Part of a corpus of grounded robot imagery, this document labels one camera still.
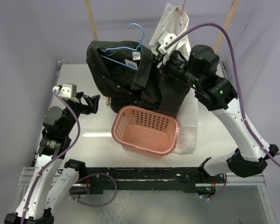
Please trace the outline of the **dark pinstriped shirt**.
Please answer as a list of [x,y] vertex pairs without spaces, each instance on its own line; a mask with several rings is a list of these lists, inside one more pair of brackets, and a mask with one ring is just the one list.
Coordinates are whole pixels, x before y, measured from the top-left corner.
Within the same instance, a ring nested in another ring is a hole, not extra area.
[[143,47],[137,69],[128,68],[133,61],[133,41],[92,41],[87,48],[86,63],[101,94],[111,99],[111,109],[118,113],[128,105],[176,117],[190,88],[156,68],[154,54]]

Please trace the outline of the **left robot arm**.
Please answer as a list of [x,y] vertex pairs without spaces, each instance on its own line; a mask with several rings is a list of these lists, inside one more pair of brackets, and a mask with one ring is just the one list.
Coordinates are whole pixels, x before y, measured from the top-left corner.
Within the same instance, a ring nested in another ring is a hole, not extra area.
[[74,183],[82,183],[87,177],[85,163],[71,159],[65,163],[57,181],[53,182],[66,153],[77,142],[77,139],[70,139],[72,128],[77,126],[79,136],[78,117],[97,113],[100,95],[90,97],[79,92],[66,98],[56,92],[53,94],[65,108],[53,106],[45,112],[34,173],[15,212],[6,215],[6,224],[52,224],[54,213],[67,191]]

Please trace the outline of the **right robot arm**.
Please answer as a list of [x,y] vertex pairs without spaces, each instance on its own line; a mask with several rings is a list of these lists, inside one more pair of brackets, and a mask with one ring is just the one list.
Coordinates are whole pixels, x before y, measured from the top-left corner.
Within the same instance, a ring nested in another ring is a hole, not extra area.
[[239,177],[261,174],[267,167],[269,156],[261,149],[265,146],[271,156],[278,147],[268,144],[260,135],[258,143],[246,124],[251,124],[247,116],[241,114],[239,95],[232,84],[216,74],[219,56],[207,45],[196,45],[189,59],[167,43],[156,48],[156,60],[165,74],[194,89],[196,99],[212,112],[225,126],[236,142],[234,153],[217,158],[207,158],[200,166],[198,177],[202,182],[210,182],[216,175],[233,172]]

